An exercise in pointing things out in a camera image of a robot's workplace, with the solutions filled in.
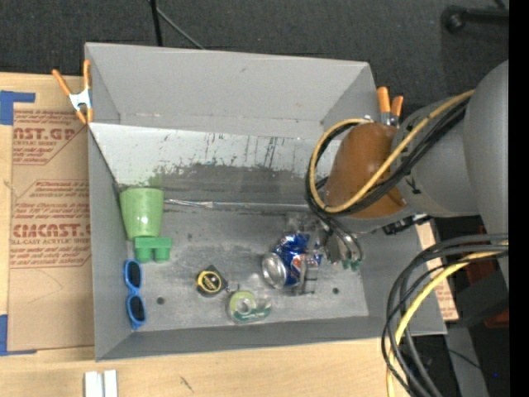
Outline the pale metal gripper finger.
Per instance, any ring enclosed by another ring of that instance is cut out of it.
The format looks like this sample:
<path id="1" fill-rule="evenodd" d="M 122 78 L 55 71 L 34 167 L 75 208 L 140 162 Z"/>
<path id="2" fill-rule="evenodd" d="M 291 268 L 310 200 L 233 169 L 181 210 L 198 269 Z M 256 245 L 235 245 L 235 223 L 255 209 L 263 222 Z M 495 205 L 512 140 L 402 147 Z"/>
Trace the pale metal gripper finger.
<path id="1" fill-rule="evenodd" d="M 309 236 L 312 233 L 311 221 L 308 218 L 302 217 L 288 217 L 286 222 L 286 235 Z"/>
<path id="2" fill-rule="evenodd" d="M 313 294 L 316 291 L 319 265 L 315 259 L 306 259 L 302 263 L 300 274 L 300 292 Z"/>

